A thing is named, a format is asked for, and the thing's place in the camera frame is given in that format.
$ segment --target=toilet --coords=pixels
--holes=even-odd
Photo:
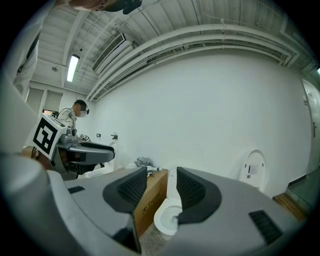
[[[245,158],[239,180],[263,192],[266,186],[266,178],[266,161],[264,155],[258,149],[252,150]]]
[[[166,199],[155,212],[153,221],[161,237],[168,241],[178,230],[178,215],[182,212],[181,198],[177,191],[177,170],[168,174]]]

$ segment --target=concrete floor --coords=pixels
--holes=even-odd
[[[154,223],[139,238],[142,256],[154,256],[166,244]]]

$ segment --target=toilet bowl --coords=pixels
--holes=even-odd
[[[168,241],[178,230],[178,215],[182,212],[181,198],[177,191],[177,170],[168,174],[166,199],[155,212],[153,221],[161,237]]]

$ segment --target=ceiling light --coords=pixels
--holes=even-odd
[[[69,70],[68,70],[68,76],[66,78],[66,80],[68,82],[72,82],[74,80],[74,75],[75,75],[75,71],[76,71],[76,67],[77,67],[79,59],[80,59],[80,57],[75,54],[73,54],[71,56]]]

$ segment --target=gray towel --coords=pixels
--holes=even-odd
[[[149,157],[138,157],[134,162],[136,166],[154,166],[152,160]]]

